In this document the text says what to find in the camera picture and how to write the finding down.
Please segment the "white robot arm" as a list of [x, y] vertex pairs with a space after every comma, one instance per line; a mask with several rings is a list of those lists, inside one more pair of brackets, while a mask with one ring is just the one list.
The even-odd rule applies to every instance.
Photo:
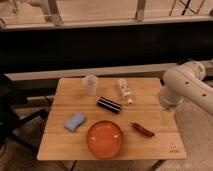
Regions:
[[183, 99], [198, 105], [213, 117], [213, 88], [203, 82], [206, 69], [201, 62], [189, 61], [174, 66], [163, 74], [164, 86], [159, 91], [160, 105], [171, 110]]

